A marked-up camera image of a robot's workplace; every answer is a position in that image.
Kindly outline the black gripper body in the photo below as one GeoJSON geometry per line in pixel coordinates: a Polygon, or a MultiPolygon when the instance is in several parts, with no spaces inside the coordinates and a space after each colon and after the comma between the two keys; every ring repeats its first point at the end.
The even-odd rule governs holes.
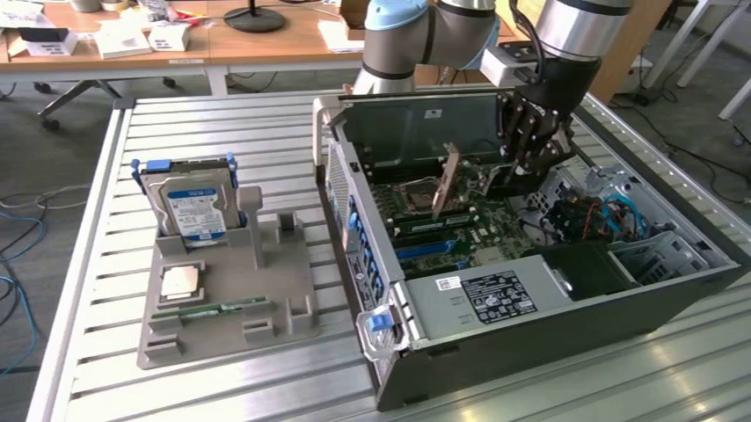
{"type": "Polygon", "coordinates": [[[518,86],[515,94],[546,112],[556,111],[567,117],[586,96],[602,59],[583,62],[552,56],[543,63],[539,81],[518,86]]]}

